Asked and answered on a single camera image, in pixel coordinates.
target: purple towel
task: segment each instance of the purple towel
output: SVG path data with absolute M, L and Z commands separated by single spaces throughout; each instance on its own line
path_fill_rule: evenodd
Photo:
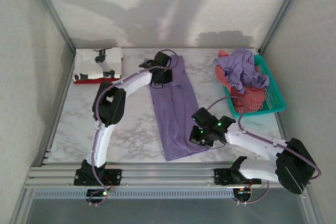
M 174 66 L 177 56 L 171 57 L 171 66 Z M 183 57 L 178 58 L 179 63 L 172 70 L 173 81 L 161 89 L 150 87 L 166 161 L 207 150 L 189 142 L 192 127 L 196 125 L 191 116 L 198 110 L 198 104 L 184 69 Z
M 244 94 L 244 86 L 259 89 L 269 86 L 269 76 L 256 71 L 254 55 L 244 48 L 235 48 L 230 56 L 216 58 L 214 65 L 220 65 L 229 84 L 239 93 Z

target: metal frame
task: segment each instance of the metal frame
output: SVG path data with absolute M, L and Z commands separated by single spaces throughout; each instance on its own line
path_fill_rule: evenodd
M 271 40 L 273 39 L 277 29 L 283 21 L 286 13 L 288 12 L 294 0 L 285 0 L 280 8 L 264 42 L 260 47 L 262 54 L 267 49 Z M 50 0 L 41 0 L 42 4 L 49 13 L 51 19 L 55 23 L 57 29 L 62 35 L 64 41 L 75 54 L 75 47 L 71 42 L 59 16 L 57 15 Z M 78 187 L 74 186 L 74 176 L 76 169 L 80 168 L 79 163 L 66 163 L 66 164 L 43 164 L 44 158 L 48 156 L 46 153 L 52 145 L 59 118 L 64 106 L 65 98 L 68 92 L 69 84 L 71 82 L 71 73 L 74 67 L 72 63 L 69 69 L 67 80 L 62 91 L 60 102 L 57 107 L 55 119 L 49 134 L 49 138 L 43 140 L 45 149 L 41 149 L 33 166 L 29 169 L 27 178 L 24 183 L 24 188 L 18 200 L 16 209 L 10 223 L 25 223 L 32 200 L 37 190 L 45 188 L 51 190 L 52 188 L 60 188 L 62 190 L 78 190 L 88 189 L 91 187 Z M 279 125 L 280 133 L 283 139 L 286 139 L 284 130 L 282 128 L 281 118 L 276 113 L 276 119 Z M 194 188 L 200 191 L 209 190 L 211 188 L 241 188 L 244 185 L 232 185 L 227 187 L 216 186 L 213 182 L 213 169 L 214 168 L 229 168 L 231 163 L 108 163 L 106 168 L 119 168 L 123 169 L 121 185 L 118 188 L 124 189 L 146 189 L 146 188 L 164 188 L 164 189 L 177 189 L 177 188 Z M 271 183 L 271 187 L 281 187 L 279 183 Z M 302 207 L 306 213 L 308 223 L 322 223 L 321 214 L 318 205 L 314 200 L 310 186 L 307 187 L 305 194 L 301 197 Z
M 47 13 L 50 15 L 50 18 L 55 23 L 55 26 L 56 26 L 57 30 L 60 32 L 62 38 L 65 41 L 65 43 L 68 45 L 68 47 L 71 50 L 71 52 L 73 53 L 73 55 L 75 55 L 75 53 L 76 53 L 75 46 L 73 45 L 67 31 L 64 28 L 64 25 L 63 25 L 62 21 L 60 20 L 57 12 L 55 11 L 54 6 L 50 2 L 50 0 L 41 0 L 41 3 L 45 7 Z
M 243 188 L 246 185 L 216 186 L 214 168 L 230 168 L 231 163 L 162 163 L 162 164 L 107 164 L 106 169 L 122 169 L 118 188 Z M 100 188 L 74 186 L 79 165 L 45 165 L 31 167 L 24 188 Z M 272 187 L 281 187 L 272 183 Z
M 277 30 L 279 29 L 282 21 L 284 20 L 286 14 L 288 13 L 288 10 L 292 6 L 293 2 L 294 2 L 294 0 L 285 0 L 283 2 L 279 12 L 277 13 L 276 18 L 274 19 L 274 21 L 271 25 L 271 28 L 269 29 L 264 41 L 262 42 L 262 44 L 260 46 L 259 53 L 261 55 L 264 54 L 267 47 L 270 45 L 272 39 L 274 38 L 274 35 L 276 34 Z

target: mesh basket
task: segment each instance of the mesh basket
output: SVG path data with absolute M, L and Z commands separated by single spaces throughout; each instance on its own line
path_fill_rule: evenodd
M 266 100 L 264 101 L 264 104 L 262 106 L 263 108 L 257 112 L 247 112 L 244 114 L 244 116 L 262 115 L 262 114 L 275 113 L 275 112 L 285 110 L 286 103 L 284 99 L 282 98 L 280 90 L 277 84 L 275 83 L 275 80 L 271 72 L 269 71 L 269 68 L 267 67 L 265 60 L 260 55 L 254 55 L 254 61 L 255 61 L 255 65 L 259 69 L 259 72 L 262 74 L 267 74 L 269 76 L 269 87 L 266 88 Z M 230 95 L 226 87 L 224 87 L 224 91 L 225 91 L 226 96 Z M 232 100 L 228 99 L 228 103 L 232 111 L 232 115 L 235 118 L 238 118 L 240 116 L 240 113 L 235 111 L 235 108 L 233 107 L 233 104 L 232 104 Z

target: white wall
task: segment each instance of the white wall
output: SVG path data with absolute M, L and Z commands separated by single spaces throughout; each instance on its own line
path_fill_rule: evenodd
M 336 223 L 336 0 L 295 0 L 265 58 L 287 103 L 285 132 L 322 169 L 313 190 L 325 223 Z
M 259 47 L 283 0 L 51 0 L 75 46 Z
M 39 0 L 0 0 L 0 10 L 0 223 L 8 223 L 71 53 Z

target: white marble table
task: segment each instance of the white marble table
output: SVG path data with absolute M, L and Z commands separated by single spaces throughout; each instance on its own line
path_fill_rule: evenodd
M 138 70 L 138 65 L 152 59 L 160 49 L 124 49 L 122 74 L 126 76 Z M 213 59 L 218 49 L 175 49 L 183 55 L 185 69 L 193 85 L 199 107 L 208 107 L 224 97 L 222 85 L 215 77 Z M 94 134 L 92 103 L 98 84 L 76 85 L 71 83 L 57 127 L 48 163 L 81 162 L 91 149 Z M 227 101 L 210 110 L 217 118 L 232 117 Z M 280 138 L 274 114 L 243 118 L 243 126 L 256 132 Z M 226 145 L 172 162 L 234 161 L 238 156 L 261 158 L 241 147 Z M 125 113 L 116 126 L 107 153 L 108 162 L 165 162 L 159 130 L 152 107 L 149 87 L 137 90 L 126 100 Z

